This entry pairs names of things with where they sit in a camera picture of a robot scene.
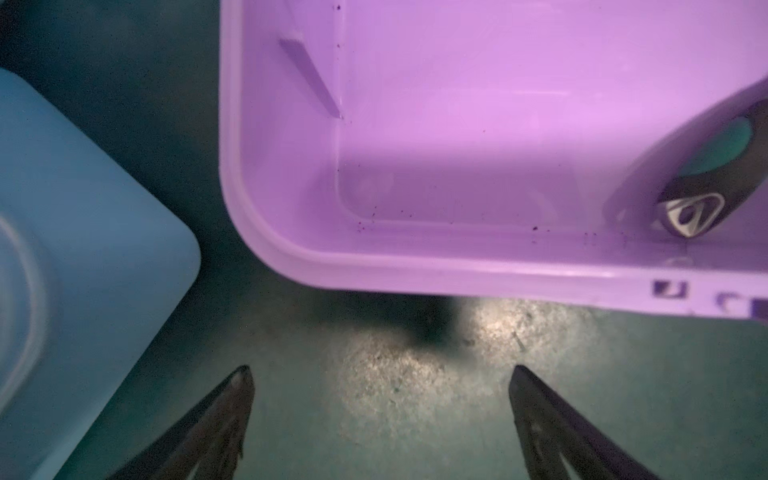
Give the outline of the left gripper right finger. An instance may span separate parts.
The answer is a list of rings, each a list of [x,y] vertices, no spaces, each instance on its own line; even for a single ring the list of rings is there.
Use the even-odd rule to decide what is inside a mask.
[[[531,479],[655,479],[524,365],[508,394]]]

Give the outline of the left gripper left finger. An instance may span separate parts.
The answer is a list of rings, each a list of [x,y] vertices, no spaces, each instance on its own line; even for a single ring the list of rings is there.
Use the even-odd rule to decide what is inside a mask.
[[[254,401],[251,370],[236,368],[182,418],[110,477],[231,479]]]

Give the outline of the blue clear toolbox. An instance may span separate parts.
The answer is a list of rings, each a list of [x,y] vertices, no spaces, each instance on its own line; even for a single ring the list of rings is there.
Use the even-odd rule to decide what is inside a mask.
[[[191,287],[191,230],[1,74],[1,475],[51,479]]]

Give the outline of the purple clear toolbox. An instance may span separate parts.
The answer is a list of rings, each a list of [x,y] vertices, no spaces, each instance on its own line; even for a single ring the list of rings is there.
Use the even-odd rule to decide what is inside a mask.
[[[657,216],[763,98],[763,1],[220,7],[228,213],[316,287],[765,320],[767,179],[700,237]]]

